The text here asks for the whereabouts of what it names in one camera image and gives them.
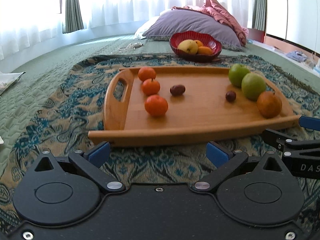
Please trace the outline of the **green quilted bedspread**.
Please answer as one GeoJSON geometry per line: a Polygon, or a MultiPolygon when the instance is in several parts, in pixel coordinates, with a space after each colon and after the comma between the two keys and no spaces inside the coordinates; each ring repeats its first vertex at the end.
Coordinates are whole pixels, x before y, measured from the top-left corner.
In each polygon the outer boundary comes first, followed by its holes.
{"type": "MultiPolygon", "coordinates": [[[[138,42],[132,35],[114,36],[59,48],[17,68],[23,76],[1,99],[1,172],[18,136],[46,99],[67,77],[74,64],[96,55],[118,55],[118,48],[138,42]]],[[[302,115],[319,117],[319,78],[288,59],[256,44],[242,51],[223,49],[223,56],[257,56],[264,60],[256,69],[276,85],[302,115]]]]}

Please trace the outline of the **paisley patterned throw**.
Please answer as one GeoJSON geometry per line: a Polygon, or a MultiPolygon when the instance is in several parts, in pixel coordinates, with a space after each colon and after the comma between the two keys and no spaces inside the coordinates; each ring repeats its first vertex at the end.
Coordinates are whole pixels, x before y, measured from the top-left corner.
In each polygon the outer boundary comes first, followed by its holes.
{"type": "MultiPolygon", "coordinates": [[[[212,66],[230,67],[242,63],[275,83],[289,99],[294,112],[319,118],[319,94],[261,57],[219,56],[212,66]]],[[[134,66],[186,66],[187,62],[169,54],[140,56],[94,56],[75,64],[68,74],[54,73],[62,78],[57,90],[41,100],[44,92],[36,92],[32,85],[33,101],[27,106],[42,103],[28,125],[22,125],[22,133],[13,139],[7,164],[1,171],[1,233],[9,233],[20,219],[12,205],[17,184],[42,150],[49,150],[58,157],[72,150],[89,150],[93,143],[88,139],[89,130],[103,130],[103,102],[112,78],[120,68],[134,66]]],[[[220,142],[230,150],[236,148],[252,155],[262,155],[272,148],[263,143],[260,136],[220,142]]],[[[102,170],[121,179],[125,184],[178,183],[200,179],[213,171],[213,165],[204,159],[205,144],[172,147],[123,148],[112,150],[110,159],[102,170]]],[[[298,221],[309,232],[319,230],[319,180],[298,178],[306,203],[298,221]]]]}

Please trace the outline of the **small tangerine front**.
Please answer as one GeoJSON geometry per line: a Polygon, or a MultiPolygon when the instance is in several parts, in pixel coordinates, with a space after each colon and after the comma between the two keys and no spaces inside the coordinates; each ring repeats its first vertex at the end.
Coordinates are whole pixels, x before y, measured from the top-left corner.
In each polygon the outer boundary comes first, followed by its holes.
{"type": "Polygon", "coordinates": [[[153,117],[164,116],[169,108],[167,100],[159,95],[151,95],[144,102],[145,110],[153,117]]]}

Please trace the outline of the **large dull orange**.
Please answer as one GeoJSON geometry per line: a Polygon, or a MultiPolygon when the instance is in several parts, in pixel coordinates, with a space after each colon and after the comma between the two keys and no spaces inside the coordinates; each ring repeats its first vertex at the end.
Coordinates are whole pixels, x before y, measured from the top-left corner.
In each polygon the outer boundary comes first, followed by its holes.
{"type": "Polygon", "coordinates": [[[272,91],[262,92],[257,99],[257,108],[260,114],[267,119],[274,118],[281,113],[282,101],[272,91]]]}

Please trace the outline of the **green curtain right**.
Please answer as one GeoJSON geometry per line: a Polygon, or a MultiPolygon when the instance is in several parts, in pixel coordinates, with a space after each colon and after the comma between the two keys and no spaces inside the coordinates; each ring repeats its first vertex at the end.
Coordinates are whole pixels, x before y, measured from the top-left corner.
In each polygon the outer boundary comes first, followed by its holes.
{"type": "Polygon", "coordinates": [[[260,31],[266,30],[267,0],[254,0],[252,27],[260,31]]]}

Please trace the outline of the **purple pillow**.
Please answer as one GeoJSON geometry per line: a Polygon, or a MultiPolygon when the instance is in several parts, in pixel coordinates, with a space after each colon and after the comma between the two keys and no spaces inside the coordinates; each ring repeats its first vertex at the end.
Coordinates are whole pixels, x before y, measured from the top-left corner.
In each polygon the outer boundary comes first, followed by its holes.
{"type": "Polygon", "coordinates": [[[135,32],[135,38],[168,41],[175,33],[194,31],[208,34],[222,44],[224,49],[242,51],[242,45],[231,27],[223,25],[211,16],[191,10],[168,10],[145,22],[135,32]]]}

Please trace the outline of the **pink blanket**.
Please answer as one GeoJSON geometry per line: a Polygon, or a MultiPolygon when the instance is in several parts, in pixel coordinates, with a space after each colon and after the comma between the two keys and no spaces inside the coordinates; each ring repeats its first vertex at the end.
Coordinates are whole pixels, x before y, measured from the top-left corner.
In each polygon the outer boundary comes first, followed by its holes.
{"type": "Polygon", "coordinates": [[[232,16],[228,10],[223,7],[217,0],[204,0],[202,6],[172,7],[172,10],[190,10],[197,11],[212,17],[217,22],[230,27],[236,34],[241,46],[245,46],[248,37],[248,29],[242,27],[239,22],[232,16]]]}

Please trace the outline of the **green curtain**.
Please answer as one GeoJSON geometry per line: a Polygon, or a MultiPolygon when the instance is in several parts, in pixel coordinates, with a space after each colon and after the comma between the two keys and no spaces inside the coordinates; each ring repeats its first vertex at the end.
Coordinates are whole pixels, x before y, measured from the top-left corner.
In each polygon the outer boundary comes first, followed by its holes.
{"type": "Polygon", "coordinates": [[[260,31],[266,30],[267,0],[254,0],[252,27],[260,31]]]}
{"type": "Polygon", "coordinates": [[[62,0],[62,33],[68,34],[84,29],[79,0],[62,0]]]}

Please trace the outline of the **small tangerine with stem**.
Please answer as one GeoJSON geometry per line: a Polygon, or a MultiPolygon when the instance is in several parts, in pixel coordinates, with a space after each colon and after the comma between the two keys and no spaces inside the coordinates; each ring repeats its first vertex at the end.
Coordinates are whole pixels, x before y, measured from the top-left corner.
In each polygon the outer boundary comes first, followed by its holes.
{"type": "Polygon", "coordinates": [[[155,79],[147,79],[142,83],[142,92],[146,96],[157,94],[160,91],[161,85],[155,79]]]}

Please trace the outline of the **orange in bowl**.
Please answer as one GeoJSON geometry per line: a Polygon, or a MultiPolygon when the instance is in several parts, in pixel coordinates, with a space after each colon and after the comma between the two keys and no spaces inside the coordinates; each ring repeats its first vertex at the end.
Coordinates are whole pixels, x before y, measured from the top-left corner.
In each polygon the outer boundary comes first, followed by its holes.
{"type": "Polygon", "coordinates": [[[212,48],[207,46],[200,46],[197,50],[197,54],[210,56],[210,55],[213,55],[213,50],[212,48]]]}
{"type": "Polygon", "coordinates": [[[202,47],[203,43],[200,40],[194,40],[198,47],[202,47]]]}

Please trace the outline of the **red ribbed bowl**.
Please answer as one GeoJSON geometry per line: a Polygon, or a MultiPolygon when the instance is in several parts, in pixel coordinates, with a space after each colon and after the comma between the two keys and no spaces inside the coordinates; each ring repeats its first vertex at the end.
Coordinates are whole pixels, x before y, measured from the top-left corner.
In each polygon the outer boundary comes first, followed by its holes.
{"type": "Polygon", "coordinates": [[[212,62],[222,51],[222,44],[218,40],[195,31],[175,33],[169,39],[169,44],[178,57],[193,62],[212,62]]]}

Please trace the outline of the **orange in bowl rear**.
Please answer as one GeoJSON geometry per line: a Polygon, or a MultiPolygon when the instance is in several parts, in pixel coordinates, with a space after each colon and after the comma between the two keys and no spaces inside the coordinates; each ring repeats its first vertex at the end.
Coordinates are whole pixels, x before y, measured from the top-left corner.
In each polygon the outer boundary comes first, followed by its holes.
{"type": "Polygon", "coordinates": [[[194,40],[198,47],[202,47],[203,43],[200,40],[194,40]]]}

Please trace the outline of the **lavender cloth on floor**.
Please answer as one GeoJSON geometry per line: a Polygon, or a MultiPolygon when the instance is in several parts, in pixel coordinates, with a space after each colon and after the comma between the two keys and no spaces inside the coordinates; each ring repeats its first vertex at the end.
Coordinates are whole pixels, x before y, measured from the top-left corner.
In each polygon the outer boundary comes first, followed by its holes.
{"type": "Polygon", "coordinates": [[[299,63],[305,62],[306,59],[308,58],[302,51],[297,51],[297,50],[287,53],[286,57],[294,61],[297,61],[299,63]]]}

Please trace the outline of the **orange in bowl front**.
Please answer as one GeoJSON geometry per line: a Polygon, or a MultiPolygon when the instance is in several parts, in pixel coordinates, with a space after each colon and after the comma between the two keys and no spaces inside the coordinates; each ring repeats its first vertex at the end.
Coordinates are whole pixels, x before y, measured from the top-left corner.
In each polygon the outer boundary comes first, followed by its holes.
{"type": "Polygon", "coordinates": [[[200,46],[197,50],[197,54],[210,56],[210,55],[213,55],[213,50],[212,48],[207,46],[200,46]]]}

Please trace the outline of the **green apple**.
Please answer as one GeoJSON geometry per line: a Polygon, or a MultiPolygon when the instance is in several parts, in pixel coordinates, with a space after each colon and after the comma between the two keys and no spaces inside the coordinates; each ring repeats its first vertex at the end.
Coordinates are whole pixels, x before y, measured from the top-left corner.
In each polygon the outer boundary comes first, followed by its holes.
{"type": "Polygon", "coordinates": [[[228,78],[232,85],[235,87],[241,87],[242,80],[245,75],[251,71],[243,64],[233,64],[228,72],[228,78]]]}
{"type": "Polygon", "coordinates": [[[242,79],[241,90],[246,98],[257,101],[259,95],[266,90],[266,82],[257,74],[248,73],[242,79]]]}

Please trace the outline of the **wooden serving tray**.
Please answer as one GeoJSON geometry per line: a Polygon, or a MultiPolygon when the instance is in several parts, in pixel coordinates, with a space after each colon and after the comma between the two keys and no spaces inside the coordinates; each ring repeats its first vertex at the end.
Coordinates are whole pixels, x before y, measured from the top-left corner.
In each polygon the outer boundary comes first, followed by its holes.
{"type": "Polygon", "coordinates": [[[233,89],[228,68],[158,66],[155,71],[161,85],[159,94],[169,105],[165,116],[153,118],[146,112],[138,68],[122,68],[105,95],[104,129],[89,131],[89,139],[113,146],[183,145],[246,137],[267,128],[279,130],[298,124],[299,116],[271,81],[266,84],[280,97],[283,107],[278,116],[266,119],[239,88],[235,89],[236,100],[226,101],[225,94],[233,89]],[[172,96],[174,85],[184,85],[185,93],[172,96]]]}

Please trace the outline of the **white charger on floor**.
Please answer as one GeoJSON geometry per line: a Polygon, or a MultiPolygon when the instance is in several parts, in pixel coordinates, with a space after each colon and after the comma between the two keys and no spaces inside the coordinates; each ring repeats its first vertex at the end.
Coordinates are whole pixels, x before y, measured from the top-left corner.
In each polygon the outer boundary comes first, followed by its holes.
{"type": "Polygon", "coordinates": [[[319,57],[316,54],[312,53],[309,57],[308,66],[312,69],[312,71],[316,74],[320,74],[319,71],[319,57]]]}

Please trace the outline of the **newspaper on bed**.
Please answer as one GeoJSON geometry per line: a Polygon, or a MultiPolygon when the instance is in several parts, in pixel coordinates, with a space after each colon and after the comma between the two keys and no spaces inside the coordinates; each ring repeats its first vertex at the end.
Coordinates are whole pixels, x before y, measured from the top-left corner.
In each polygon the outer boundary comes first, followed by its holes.
{"type": "Polygon", "coordinates": [[[25,72],[8,74],[0,73],[0,95],[2,95],[15,82],[18,82],[23,74],[25,74],[25,72]]]}

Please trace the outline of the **green curtain left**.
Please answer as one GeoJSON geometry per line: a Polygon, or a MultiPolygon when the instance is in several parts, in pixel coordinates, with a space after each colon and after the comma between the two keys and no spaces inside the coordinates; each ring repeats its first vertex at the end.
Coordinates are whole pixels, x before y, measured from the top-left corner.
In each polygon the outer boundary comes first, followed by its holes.
{"type": "Polygon", "coordinates": [[[62,33],[68,34],[84,29],[79,0],[62,0],[62,33]]]}

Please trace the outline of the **white sheer curtain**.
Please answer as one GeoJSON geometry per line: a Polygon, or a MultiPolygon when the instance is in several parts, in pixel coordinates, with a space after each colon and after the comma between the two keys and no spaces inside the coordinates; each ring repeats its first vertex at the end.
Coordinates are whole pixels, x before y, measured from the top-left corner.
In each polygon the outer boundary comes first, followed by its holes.
{"type": "MultiPolygon", "coordinates": [[[[218,0],[243,27],[252,26],[254,0],[218,0]]],[[[108,35],[133,32],[139,24],[176,6],[204,0],[79,0],[84,29],[63,34],[62,0],[1,0],[1,59],[41,45],[54,49],[108,35]]]]}

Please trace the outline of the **dark red date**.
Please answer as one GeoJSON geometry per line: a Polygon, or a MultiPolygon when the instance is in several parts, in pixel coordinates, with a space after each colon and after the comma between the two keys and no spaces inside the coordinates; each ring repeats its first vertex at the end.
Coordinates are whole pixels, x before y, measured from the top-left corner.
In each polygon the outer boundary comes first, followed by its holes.
{"type": "Polygon", "coordinates": [[[228,91],[225,98],[228,102],[234,102],[236,100],[236,92],[233,90],[228,91]]]}
{"type": "Polygon", "coordinates": [[[185,93],[184,85],[174,85],[170,88],[170,93],[172,96],[181,96],[185,93]]]}

